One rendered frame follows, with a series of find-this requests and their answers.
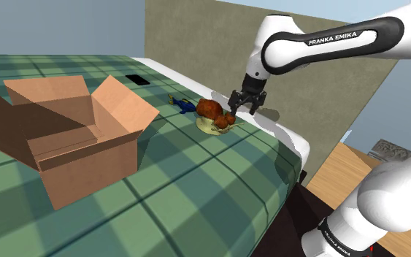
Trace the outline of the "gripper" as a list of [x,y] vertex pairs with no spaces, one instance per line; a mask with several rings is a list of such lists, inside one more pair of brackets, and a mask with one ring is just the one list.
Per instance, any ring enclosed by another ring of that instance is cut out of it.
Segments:
[[249,113],[254,115],[256,110],[264,105],[266,99],[266,92],[264,87],[266,80],[256,79],[246,74],[242,82],[241,92],[233,90],[228,100],[228,106],[230,106],[230,115],[235,116],[238,108],[244,104],[244,99],[251,97],[252,106]]

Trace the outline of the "brown snail toy figure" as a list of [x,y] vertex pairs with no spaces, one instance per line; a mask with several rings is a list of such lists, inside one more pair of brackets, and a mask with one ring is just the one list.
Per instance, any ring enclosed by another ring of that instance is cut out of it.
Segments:
[[222,106],[214,100],[200,99],[196,113],[196,126],[206,134],[219,136],[230,132],[236,126],[243,125],[236,123],[236,118],[230,112],[224,112]]

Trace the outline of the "blue toy figure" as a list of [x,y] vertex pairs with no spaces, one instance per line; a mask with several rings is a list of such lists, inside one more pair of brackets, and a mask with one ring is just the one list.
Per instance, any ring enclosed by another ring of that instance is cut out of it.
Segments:
[[171,105],[176,105],[180,108],[180,114],[185,114],[187,112],[196,111],[196,106],[192,102],[188,101],[187,99],[177,100],[171,94],[169,94],[168,97],[169,97],[169,103]]

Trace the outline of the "bed with green plaid blanket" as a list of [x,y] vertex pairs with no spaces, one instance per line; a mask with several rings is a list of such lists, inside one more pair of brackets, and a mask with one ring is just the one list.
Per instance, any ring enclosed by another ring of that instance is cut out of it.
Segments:
[[0,152],[0,257],[250,257],[306,163],[307,141],[245,108],[229,133],[201,132],[168,95],[218,95],[142,58],[0,55],[0,96],[8,79],[78,74],[90,91],[112,75],[158,109],[139,138],[139,170],[54,210],[39,175]]

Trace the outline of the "black phone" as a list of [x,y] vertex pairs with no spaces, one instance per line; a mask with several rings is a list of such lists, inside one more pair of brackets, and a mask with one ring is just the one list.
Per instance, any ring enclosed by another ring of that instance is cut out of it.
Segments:
[[126,77],[137,85],[149,85],[150,82],[138,74],[127,74]]

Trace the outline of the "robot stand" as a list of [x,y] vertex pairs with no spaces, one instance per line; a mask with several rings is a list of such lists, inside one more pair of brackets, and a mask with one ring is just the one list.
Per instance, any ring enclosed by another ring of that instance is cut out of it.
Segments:
[[283,257],[306,257],[301,248],[301,237],[316,229],[320,220],[331,213],[331,208],[296,183],[283,205],[283,212],[287,226]]

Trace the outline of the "grey patterned block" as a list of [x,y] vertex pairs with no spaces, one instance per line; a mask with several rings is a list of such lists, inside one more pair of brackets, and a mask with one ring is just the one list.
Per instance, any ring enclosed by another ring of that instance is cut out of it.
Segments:
[[368,152],[368,156],[382,162],[404,161],[411,157],[411,150],[395,145],[384,139],[380,139]]

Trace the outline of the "open brown cardboard box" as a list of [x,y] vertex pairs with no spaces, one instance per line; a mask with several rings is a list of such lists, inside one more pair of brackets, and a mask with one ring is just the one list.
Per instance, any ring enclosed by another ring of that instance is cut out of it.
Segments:
[[137,171],[137,139],[159,111],[108,76],[6,80],[0,151],[38,171],[58,210]]

